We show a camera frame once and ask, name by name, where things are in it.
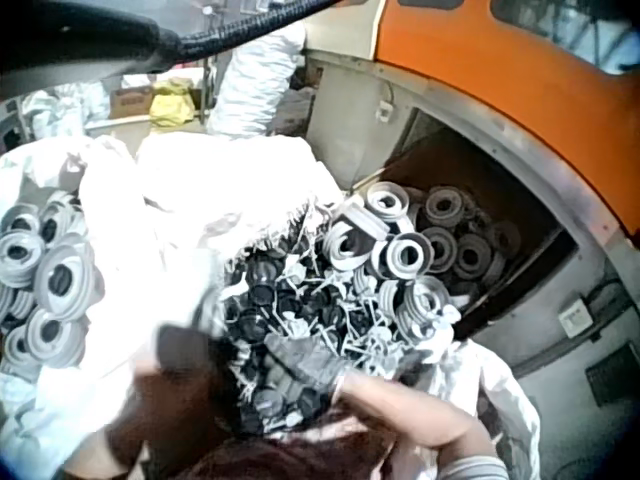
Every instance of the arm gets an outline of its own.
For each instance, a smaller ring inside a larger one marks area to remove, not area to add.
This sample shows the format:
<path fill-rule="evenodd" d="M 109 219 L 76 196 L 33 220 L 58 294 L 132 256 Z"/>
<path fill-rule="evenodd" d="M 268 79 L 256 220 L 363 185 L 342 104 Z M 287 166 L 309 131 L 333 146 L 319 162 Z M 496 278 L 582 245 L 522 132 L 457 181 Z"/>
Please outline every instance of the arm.
<path fill-rule="evenodd" d="M 438 450 L 440 468 L 465 457 L 497 456 L 478 419 L 424 392 L 349 370 L 339 395 L 416 444 Z"/>

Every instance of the glove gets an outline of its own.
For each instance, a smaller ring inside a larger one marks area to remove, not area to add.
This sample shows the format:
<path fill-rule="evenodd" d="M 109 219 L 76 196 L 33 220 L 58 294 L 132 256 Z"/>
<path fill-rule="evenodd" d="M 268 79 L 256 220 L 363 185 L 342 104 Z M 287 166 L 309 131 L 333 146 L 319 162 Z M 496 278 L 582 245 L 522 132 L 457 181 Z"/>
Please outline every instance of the glove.
<path fill-rule="evenodd" d="M 270 368 L 267 383 L 289 401 L 295 401 L 305 386 L 332 396 L 349 368 L 349 362 L 336 357 L 319 338 L 289 339 L 270 333 L 264 343 L 272 357 L 265 359 Z"/>

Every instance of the plastic sack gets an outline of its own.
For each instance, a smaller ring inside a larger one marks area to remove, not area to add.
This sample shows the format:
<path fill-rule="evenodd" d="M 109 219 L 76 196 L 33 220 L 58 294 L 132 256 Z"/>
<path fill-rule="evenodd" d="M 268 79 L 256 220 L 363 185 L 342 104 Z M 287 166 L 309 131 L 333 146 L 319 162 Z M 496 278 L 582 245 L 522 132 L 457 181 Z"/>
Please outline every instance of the plastic sack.
<path fill-rule="evenodd" d="M 89 433 L 117 415 L 132 360 L 154 352 L 160 326 L 188 325 L 203 293 L 223 275 L 217 256 L 202 249 L 181 251 L 165 266 L 138 169 L 123 143 L 49 138 L 0 158 L 0 214 L 18 199 L 50 194 L 47 187 L 79 189 L 105 296 L 87 310 L 86 352 L 77 368 L 43 367 L 35 386 L 0 377 L 6 415 L 0 451 L 21 479 L 51 478 Z"/>
<path fill-rule="evenodd" d="M 315 231 L 324 221 L 316 207 L 343 199 L 301 138 L 168 133 L 146 138 L 137 161 L 162 243 L 206 245 L 223 260 L 287 233 L 302 215 Z"/>
<path fill-rule="evenodd" d="M 233 51 L 207 133 L 225 138 L 264 135 L 304 45 L 302 22 L 246 43 Z"/>
<path fill-rule="evenodd" d="M 455 342 L 416 388 L 474 416 L 482 390 L 498 412 L 511 447 L 511 458 L 502 459 L 510 478 L 540 478 L 540 416 L 509 366 L 494 352 L 471 340 Z M 436 459 L 436 452 L 403 440 L 390 458 L 391 478 L 435 479 Z"/>
<path fill-rule="evenodd" d="M 23 114 L 31 121 L 36 140 L 84 135 L 87 122 L 109 117 L 109 95 L 101 82 L 69 83 L 52 91 L 53 95 L 39 90 L 22 103 Z"/>

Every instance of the white bag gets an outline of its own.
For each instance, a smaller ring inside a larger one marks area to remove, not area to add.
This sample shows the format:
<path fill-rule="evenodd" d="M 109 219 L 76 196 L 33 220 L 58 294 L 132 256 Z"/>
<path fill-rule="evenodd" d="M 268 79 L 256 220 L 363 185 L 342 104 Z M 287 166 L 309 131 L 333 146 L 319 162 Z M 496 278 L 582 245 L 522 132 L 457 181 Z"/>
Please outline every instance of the white bag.
<path fill-rule="evenodd" d="M 207 133 L 230 139 L 264 135 L 289 87 L 305 37 L 304 25 L 296 22 L 236 48 Z"/>

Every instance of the sleeve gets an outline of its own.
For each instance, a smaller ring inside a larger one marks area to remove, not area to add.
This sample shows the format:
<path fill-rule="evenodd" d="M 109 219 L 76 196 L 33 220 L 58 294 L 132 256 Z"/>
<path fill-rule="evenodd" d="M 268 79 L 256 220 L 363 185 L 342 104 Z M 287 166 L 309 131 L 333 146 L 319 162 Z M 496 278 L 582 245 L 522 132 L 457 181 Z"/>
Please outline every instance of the sleeve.
<path fill-rule="evenodd" d="M 509 480 L 507 467 L 496 457 L 474 456 L 447 465 L 438 480 Z"/>

